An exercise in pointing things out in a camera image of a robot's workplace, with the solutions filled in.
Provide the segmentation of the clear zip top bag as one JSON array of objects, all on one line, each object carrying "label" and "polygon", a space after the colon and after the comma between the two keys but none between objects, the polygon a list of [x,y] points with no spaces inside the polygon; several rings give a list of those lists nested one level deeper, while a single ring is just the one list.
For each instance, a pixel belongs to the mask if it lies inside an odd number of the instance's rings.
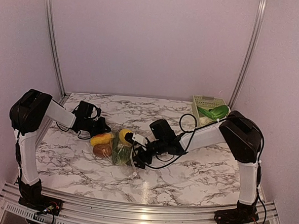
[{"label": "clear zip top bag", "polygon": [[136,178],[137,169],[133,163],[133,147],[125,140],[125,134],[131,132],[129,129],[122,129],[93,136],[90,139],[90,147],[94,156],[121,167],[121,171],[129,178]]}]

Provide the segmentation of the fake bok choy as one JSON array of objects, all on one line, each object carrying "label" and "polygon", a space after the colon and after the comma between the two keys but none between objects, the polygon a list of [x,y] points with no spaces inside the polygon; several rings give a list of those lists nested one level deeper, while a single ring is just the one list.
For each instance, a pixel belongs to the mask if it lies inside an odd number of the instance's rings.
[{"label": "fake bok choy", "polygon": [[201,125],[207,125],[211,122],[214,122],[218,119],[223,119],[225,118],[229,112],[230,109],[227,105],[221,105],[221,106],[217,106],[213,109],[204,109],[202,107],[197,107],[198,109],[198,113],[200,115],[202,115],[199,118],[199,121],[201,123]]}]

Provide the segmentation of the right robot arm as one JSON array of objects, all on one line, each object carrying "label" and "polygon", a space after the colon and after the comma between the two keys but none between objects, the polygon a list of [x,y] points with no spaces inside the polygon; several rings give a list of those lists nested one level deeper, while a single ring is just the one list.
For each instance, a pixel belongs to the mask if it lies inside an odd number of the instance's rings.
[{"label": "right robot arm", "polygon": [[214,220],[217,224],[245,224],[259,220],[256,204],[260,200],[260,155],[265,140],[252,120],[234,110],[225,118],[179,135],[166,120],[159,119],[149,127],[155,137],[153,141],[136,133],[125,134],[125,140],[133,146],[135,166],[149,167],[153,157],[163,153],[180,158],[193,150],[226,143],[239,166],[240,194],[237,207],[215,212]]}]

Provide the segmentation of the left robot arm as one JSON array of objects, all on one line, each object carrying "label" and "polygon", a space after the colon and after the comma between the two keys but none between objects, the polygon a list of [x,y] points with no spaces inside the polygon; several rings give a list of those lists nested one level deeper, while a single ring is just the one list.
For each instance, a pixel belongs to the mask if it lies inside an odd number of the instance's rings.
[{"label": "left robot arm", "polygon": [[75,133],[85,131],[90,136],[110,132],[97,106],[81,101],[73,111],[67,111],[52,95],[35,89],[27,91],[10,109],[11,125],[16,145],[15,156],[19,166],[19,204],[57,216],[62,201],[42,194],[42,182],[36,166],[36,138],[43,119],[49,118]]}]

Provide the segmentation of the fake yellow pepper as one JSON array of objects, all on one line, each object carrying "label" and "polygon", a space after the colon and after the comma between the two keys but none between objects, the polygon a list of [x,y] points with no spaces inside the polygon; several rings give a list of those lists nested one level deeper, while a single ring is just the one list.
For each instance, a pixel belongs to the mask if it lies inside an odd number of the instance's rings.
[{"label": "fake yellow pepper", "polygon": [[125,135],[127,133],[131,133],[132,131],[127,129],[127,128],[124,128],[122,130],[119,131],[119,141],[123,144],[123,145],[127,145],[127,146],[131,146],[131,143],[129,143],[128,141],[126,141],[125,139]]}]

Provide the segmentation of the pale green plastic basket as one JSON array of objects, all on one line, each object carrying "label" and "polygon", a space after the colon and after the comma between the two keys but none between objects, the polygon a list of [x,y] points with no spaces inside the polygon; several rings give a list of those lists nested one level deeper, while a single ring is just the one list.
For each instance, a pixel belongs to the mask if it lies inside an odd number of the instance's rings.
[{"label": "pale green plastic basket", "polygon": [[206,126],[206,125],[201,125],[199,118],[202,115],[200,115],[198,113],[197,107],[202,107],[204,109],[213,109],[213,108],[215,108],[217,106],[221,106],[221,105],[227,105],[223,99],[214,98],[214,97],[205,97],[205,96],[200,96],[200,95],[193,95],[192,112],[193,112],[193,115],[196,117],[198,126],[202,127],[202,126]]}]

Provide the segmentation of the front aluminium rail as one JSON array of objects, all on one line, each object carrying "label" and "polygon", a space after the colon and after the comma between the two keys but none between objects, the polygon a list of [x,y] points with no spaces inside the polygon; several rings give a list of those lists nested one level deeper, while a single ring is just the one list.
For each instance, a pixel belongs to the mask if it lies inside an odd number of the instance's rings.
[{"label": "front aluminium rail", "polygon": [[[62,200],[54,224],[216,224],[215,212],[232,209],[221,206],[159,206],[143,205],[89,197],[43,189],[44,195]],[[6,183],[0,194],[0,224],[49,224],[51,216],[35,216],[35,210],[18,203],[16,184]]]}]

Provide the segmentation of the left aluminium frame post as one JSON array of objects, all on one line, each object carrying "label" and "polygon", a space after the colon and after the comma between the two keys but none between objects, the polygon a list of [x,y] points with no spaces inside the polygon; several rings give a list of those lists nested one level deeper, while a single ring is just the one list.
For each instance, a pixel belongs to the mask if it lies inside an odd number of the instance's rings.
[{"label": "left aluminium frame post", "polygon": [[45,0],[45,9],[46,9],[46,19],[47,19],[47,27],[48,27],[48,36],[50,42],[50,50],[53,59],[53,66],[56,75],[56,81],[58,85],[58,90],[62,98],[66,96],[65,87],[62,78],[62,71],[60,67],[60,61],[58,57],[57,51],[57,43],[55,37],[55,27],[54,27],[54,19],[53,19],[53,8],[52,8],[52,0]]}]

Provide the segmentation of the aluminium frame post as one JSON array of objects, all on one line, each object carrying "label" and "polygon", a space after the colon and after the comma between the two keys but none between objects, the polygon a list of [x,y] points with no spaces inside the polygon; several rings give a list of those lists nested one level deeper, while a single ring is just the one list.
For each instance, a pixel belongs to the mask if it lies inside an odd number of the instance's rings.
[{"label": "aluminium frame post", "polygon": [[245,81],[245,78],[247,76],[247,72],[249,69],[250,62],[253,57],[253,53],[255,51],[256,45],[258,43],[258,38],[260,36],[260,32],[262,29],[263,25],[263,20],[264,20],[264,15],[266,11],[266,6],[267,6],[268,0],[259,0],[258,6],[257,6],[257,11],[255,15],[255,20],[251,32],[251,36],[249,38],[249,44],[247,47],[247,51],[244,57],[244,61],[242,63],[242,67],[239,71],[239,75],[236,81],[236,84],[234,86],[233,93],[230,97],[229,100],[229,107],[233,109],[235,107],[235,104],[237,102],[237,98],[241,92],[242,85]]},{"label": "aluminium frame post", "polygon": [[53,59],[53,66],[56,75],[56,81],[58,85],[58,90],[62,98],[66,96],[65,87],[62,78],[62,71],[60,67],[60,61],[58,57],[57,51],[57,43],[55,37],[55,27],[54,27],[54,19],[53,19],[53,8],[52,8],[52,0],[45,0],[45,9],[46,9],[46,19],[47,19],[47,27],[48,27],[48,36],[50,42],[50,50]]}]

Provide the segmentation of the right aluminium frame post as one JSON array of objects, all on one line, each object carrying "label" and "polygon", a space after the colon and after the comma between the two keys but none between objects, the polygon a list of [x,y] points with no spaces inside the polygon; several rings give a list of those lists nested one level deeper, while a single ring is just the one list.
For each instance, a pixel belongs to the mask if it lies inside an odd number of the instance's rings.
[{"label": "right aluminium frame post", "polygon": [[235,104],[237,102],[237,98],[241,92],[242,85],[245,81],[245,78],[247,76],[247,72],[249,69],[250,62],[253,57],[253,53],[255,51],[256,45],[258,43],[258,38],[260,36],[260,32],[262,29],[263,25],[263,20],[264,20],[264,15],[266,11],[266,6],[267,6],[268,0],[259,0],[258,6],[257,6],[257,11],[255,15],[255,20],[251,32],[251,36],[249,38],[249,44],[247,47],[247,51],[244,57],[244,61],[242,63],[242,67],[239,71],[239,75],[236,81],[236,84],[234,86],[233,93],[230,97],[229,100],[229,107],[233,109],[235,107]]}]

